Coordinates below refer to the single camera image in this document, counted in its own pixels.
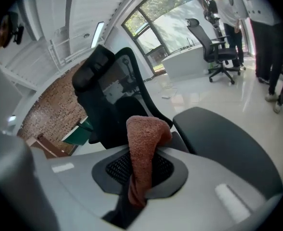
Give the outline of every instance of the white floor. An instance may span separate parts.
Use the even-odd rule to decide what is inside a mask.
[[[161,75],[145,83],[156,107],[168,118],[191,107],[202,107],[229,119],[250,134],[269,154],[283,180],[283,107],[277,115],[273,104],[264,100],[268,86],[260,84],[255,77],[255,62],[246,58],[246,71],[234,74],[235,84],[218,75],[210,83],[208,77],[171,82],[168,75]],[[283,82],[279,80],[277,93]],[[104,147],[98,143],[77,148],[74,155],[86,154]]]

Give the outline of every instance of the white ceiling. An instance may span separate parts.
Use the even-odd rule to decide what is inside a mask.
[[[123,1],[19,1],[19,6],[14,4],[10,10],[19,13],[26,28],[20,45],[11,42],[0,50],[1,69],[17,87],[42,91],[49,79],[67,70],[75,59],[89,56],[97,24],[105,22],[102,37]]]

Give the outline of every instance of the white shirt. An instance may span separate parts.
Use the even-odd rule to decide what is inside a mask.
[[[223,23],[235,27],[237,20],[240,19],[240,17],[234,13],[233,8],[229,3],[229,0],[215,0],[215,3],[217,4],[221,21]]]

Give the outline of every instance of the brown towel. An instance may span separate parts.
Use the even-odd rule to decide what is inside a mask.
[[[156,117],[132,116],[127,120],[128,140],[133,174],[130,177],[129,201],[145,207],[145,193],[151,188],[152,158],[157,145],[172,138],[168,124]]]

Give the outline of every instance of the ceiling light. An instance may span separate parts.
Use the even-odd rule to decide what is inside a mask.
[[[14,121],[16,119],[15,115],[12,115],[11,117],[9,117],[8,122]]]
[[[104,22],[99,22],[97,24],[97,28],[95,29],[94,36],[91,42],[91,48],[94,48],[97,45],[104,24],[105,24]]]

